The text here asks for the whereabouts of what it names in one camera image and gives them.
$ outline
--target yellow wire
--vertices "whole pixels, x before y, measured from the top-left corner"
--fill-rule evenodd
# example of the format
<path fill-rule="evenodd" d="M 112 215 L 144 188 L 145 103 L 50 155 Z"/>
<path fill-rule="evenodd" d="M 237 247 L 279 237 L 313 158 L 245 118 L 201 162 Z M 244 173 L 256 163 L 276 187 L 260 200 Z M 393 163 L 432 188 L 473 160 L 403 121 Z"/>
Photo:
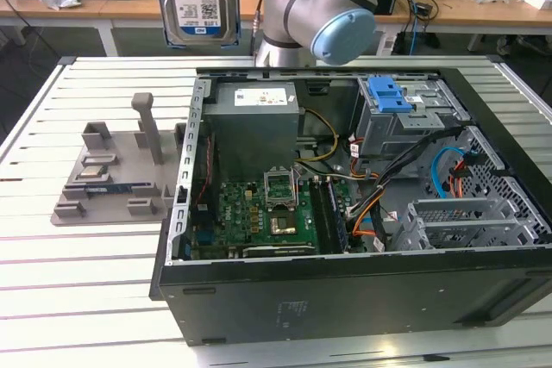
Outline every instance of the yellow wire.
<path fill-rule="evenodd" d="M 334 130 L 334 128 L 331 126 L 331 124 L 326 120 L 323 116 L 318 114 L 314 109 L 305 108 L 304 112 L 310 112 L 313 114 L 316 118 L 318 118 L 320 121 L 322 121 L 330 130 L 331 133 L 334 135 L 334 145 L 331 147 L 328 153 L 324 155 L 319 155 L 317 157 L 311 157 L 309 159 L 295 159 L 296 161 L 307 161 L 307 162 L 314 162 L 314 161 L 320 161 L 322 159 L 327 159 L 328 157 L 331 157 L 337 150 L 337 145 L 339 143 L 339 135 L 337 134 L 337 131 Z"/>

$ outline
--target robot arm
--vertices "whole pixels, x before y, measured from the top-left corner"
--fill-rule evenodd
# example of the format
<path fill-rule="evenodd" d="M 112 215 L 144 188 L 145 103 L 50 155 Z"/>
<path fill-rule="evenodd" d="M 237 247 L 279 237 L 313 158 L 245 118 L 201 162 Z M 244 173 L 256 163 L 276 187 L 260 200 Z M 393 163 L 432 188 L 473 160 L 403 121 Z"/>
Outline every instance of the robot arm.
<path fill-rule="evenodd" d="M 257 66 L 306 66 L 314 58 L 344 65 L 360 56 L 375 31 L 377 0 L 265 0 Z"/>

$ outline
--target green circuit board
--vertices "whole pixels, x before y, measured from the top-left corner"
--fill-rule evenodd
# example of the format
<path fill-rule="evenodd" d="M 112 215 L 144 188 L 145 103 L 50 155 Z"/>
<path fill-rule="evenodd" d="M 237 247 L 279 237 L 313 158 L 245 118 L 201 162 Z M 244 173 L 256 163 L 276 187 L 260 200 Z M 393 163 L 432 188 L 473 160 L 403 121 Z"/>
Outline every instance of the green circuit board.
<path fill-rule="evenodd" d="M 300 243 L 307 246 L 317 245 L 317 231 L 312 214 L 311 195 L 308 186 L 306 191 L 298 193 L 298 206 L 295 211 L 268 211 L 265 200 L 265 188 L 262 182 L 226 183 L 221 189 L 219 214 L 222 220 L 217 241 L 225 245 L 274 245 Z M 286 196 L 285 185 L 271 188 L 271 196 Z M 293 215 L 295 232 L 292 234 L 272 234 L 271 220 L 278 215 Z"/>
<path fill-rule="evenodd" d="M 269 196 L 288 196 L 288 187 L 285 183 L 271 184 Z M 337 181 L 334 189 L 340 207 L 345 209 L 351 203 L 348 185 Z M 198 243 L 197 237 L 193 243 L 195 259 L 223 259 L 228 247 L 248 246 L 312 246 L 319 253 L 309 183 L 299 181 L 295 191 L 298 204 L 294 210 L 274 208 L 270 211 L 262 181 L 223 183 L 219 193 L 219 221 L 212 239 Z"/>

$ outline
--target blue latch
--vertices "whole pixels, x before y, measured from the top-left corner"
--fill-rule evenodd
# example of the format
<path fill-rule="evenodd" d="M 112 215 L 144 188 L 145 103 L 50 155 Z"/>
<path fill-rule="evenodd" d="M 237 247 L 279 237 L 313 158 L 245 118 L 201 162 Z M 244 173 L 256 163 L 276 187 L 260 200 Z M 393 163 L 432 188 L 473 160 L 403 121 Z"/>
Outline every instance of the blue latch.
<path fill-rule="evenodd" d="M 412 106 L 405 101 L 402 89 L 391 77 L 371 77 L 368 91 L 378 101 L 379 112 L 411 112 Z"/>

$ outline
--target white slatted table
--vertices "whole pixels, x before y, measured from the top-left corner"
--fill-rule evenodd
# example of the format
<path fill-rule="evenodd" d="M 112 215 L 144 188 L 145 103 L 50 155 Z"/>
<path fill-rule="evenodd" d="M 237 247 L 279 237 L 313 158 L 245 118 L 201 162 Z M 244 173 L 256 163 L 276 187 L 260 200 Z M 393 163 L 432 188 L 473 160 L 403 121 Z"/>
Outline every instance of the white slatted table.
<path fill-rule="evenodd" d="M 507 67 L 479 57 L 366 58 L 353 65 L 458 67 L 548 171 L 552 116 Z M 187 348 L 167 306 L 147 297 L 159 224 L 56 228 L 49 218 L 85 124 L 105 120 L 112 131 L 136 130 L 130 100 L 144 91 L 155 96 L 159 127 L 172 129 L 185 121 L 200 66 L 251 61 L 84 58 L 60 65 L 0 147 L 0 367 L 390 363 L 382 359 L 414 366 L 427 353 L 451 357 L 447 367 L 552 361 L 550 298 L 500 328 Z"/>

